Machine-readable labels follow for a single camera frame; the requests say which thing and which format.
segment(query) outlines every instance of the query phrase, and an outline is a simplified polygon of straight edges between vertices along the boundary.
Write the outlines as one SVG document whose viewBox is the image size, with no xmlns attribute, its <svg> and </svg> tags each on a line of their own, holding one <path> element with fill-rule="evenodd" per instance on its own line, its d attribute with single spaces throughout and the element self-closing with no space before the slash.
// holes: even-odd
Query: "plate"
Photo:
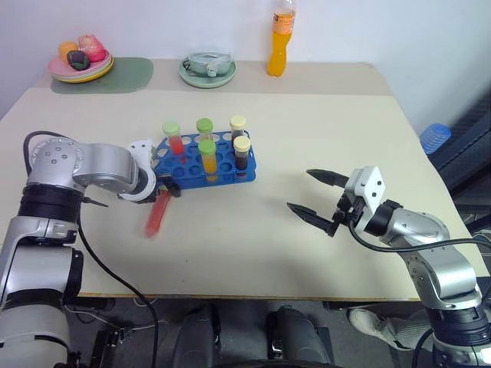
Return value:
<svg viewBox="0 0 491 368">
<path fill-rule="evenodd" d="M 113 65 L 114 65 L 114 58 L 111 58 L 110 59 L 110 63 L 109 63 L 109 65 L 106 68 L 104 68 L 102 71 L 98 71 L 97 73 L 92 74 L 92 75 L 89 75 L 89 76 L 83 76 L 83 77 L 79 77 L 79 78 L 75 78 L 75 79 L 65 79 L 65 78 L 62 78 L 62 77 L 55 77 L 54 75 L 51 75 L 51 76 L 54 79 L 56 79 L 57 81 L 60 81 L 60 82 L 65 82 L 65 83 L 84 83 L 84 82 L 93 81 L 94 79 L 98 79 L 99 77 L 102 77 L 108 71 L 111 70 L 111 68 L 113 67 Z"/>
<path fill-rule="evenodd" d="M 110 62 L 111 56 L 109 51 L 106 50 L 106 57 L 96 63 L 91 63 L 91 66 L 84 71 L 76 71 L 70 65 L 65 63 L 61 56 L 58 55 L 51 59 L 48 64 L 48 70 L 51 74 L 55 74 L 58 77 L 84 77 L 86 75 L 92 74 L 95 71 L 104 69 L 108 62 Z"/>
<path fill-rule="evenodd" d="M 224 84 L 229 83 L 237 73 L 237 66 L 235 61 L 230 65 L 229 71 L 225 75 L 219 77 L 208 77 L 206 75 L 199 75 L 193 71 L 187 71 L 183 63 L 179 64 L 179 75 L 184 81 L 193 87 L 198 88 L 217 88 Z"/>
</svg>

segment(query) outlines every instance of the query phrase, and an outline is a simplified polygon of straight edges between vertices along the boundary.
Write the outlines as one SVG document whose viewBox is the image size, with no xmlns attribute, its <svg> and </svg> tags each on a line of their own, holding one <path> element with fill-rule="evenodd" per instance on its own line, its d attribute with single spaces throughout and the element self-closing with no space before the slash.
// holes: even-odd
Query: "test tube rack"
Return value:
<svg viewBox="0 0 491 368">
<path fill-rule="evenodd" d="M 203 171 L 203 163 L 198 150 L 199 134 L 182 135 L 184 154 L 176 156 L 164 139 L 155 150 L 153 171 L 157 175 L 169 174 L 181 189 L 204 188 L 209 186 L 224 186 L 227 184 L 239 184 L 251 182 L 255 179 L 254 152 L 249 150 L 249 159 L 246 170 L 238 170 L 235 164 L 235 155 L 231 142 L 230 132 L 215 132 L 213 140 L 216 144 L 217 172 L 206 174 Z M 216 176 L 215 181 L 210 182 L 207 176 Z"/>
</svg>

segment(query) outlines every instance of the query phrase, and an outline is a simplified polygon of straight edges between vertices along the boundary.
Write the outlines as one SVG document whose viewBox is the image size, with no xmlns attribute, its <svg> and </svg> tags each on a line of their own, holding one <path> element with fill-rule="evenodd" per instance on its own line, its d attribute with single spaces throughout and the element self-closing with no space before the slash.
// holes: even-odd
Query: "table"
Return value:
<svg viewBox="0 0 491 368">
<path fill-rule="evenodd" d="M 343 301 L 416 300 L 397 255 L 356 243 L 346 228 L 334 238 L 304 223 L 293 202 L 330 218 L 342 189 L 326 186 L 306 169 L 350 175 L 377 165 L 385 198 L 442 219 L 454 238 L 468 237 L 441 178 L 382 76 L 366 64 L 290 64 L 280 79 L 263 63 L 240 62 L 223 88 L 197 90 L 178 77 L 177 61 L 154 61 L 145 90 L 132 94 L 61 95 L 44 76 L 1 121 L 0 238 L 18 210 L 25 184 L 21 143 L 32 130 L 52 130 L 81 142 L 127 146 L 159 143 L 164 120 L 194 133 L 209 117 L 227 130 L 234 114 L 247 119 L 258 164 L 256 180 L 191 189 L 172 199 L 159 235 L 143 237 L 150 205 L 115 198 L 99 188 L 87 195 L 110 205 L 84 205 L 84 231 L 99 257 L 145 294 L 284 297 Z M 367 235 L 372 242 L 375 238 Z M 76 248 L 83 249 L 77 240 Z M 458 249 L 478 276 L 485 265 L 472 245 Z M 85 255 L 82 296 L 129 295 Z"/>
</svg>

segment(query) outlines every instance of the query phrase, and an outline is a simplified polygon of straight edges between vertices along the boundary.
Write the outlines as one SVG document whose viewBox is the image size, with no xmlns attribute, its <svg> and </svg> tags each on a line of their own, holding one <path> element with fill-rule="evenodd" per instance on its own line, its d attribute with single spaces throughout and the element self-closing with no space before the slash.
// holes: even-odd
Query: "pink plate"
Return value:
<svg viewBox="0 0 491 368">
<path fill-rule="evenodd" d="M 107 61 L 110 59 L 110 53 L 106 50 L 106 57 L 98 61 L 97 63 L 91 63 L 91 66 L 84 71 L 76 71 L 70 65 L 65 63 L 61 56 L 58 55 L 54 59 L 52 59 L 48 64 L 48 70 L 50 73 L 56 74 L 60 77 L 83 77 L 85 74 L 94 73 L 97 69 L 104 68 L 104 65 L 107 64 Z"/>
</svg>

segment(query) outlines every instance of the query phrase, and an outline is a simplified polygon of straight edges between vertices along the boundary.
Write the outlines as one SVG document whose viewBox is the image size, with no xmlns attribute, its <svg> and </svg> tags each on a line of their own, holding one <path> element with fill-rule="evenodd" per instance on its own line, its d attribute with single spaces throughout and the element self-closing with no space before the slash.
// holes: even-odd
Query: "green placemat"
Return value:
<svg viewBox="0 0 491 368">
<path fill-rule="evenodd" d="M 144 57 L 115 57 L 114 66 L 102 77 L 85 83 L 51 82 L 57 94 L 128 94 L 144 89 L 153 75 L 153 63 Z"/>
</svg>

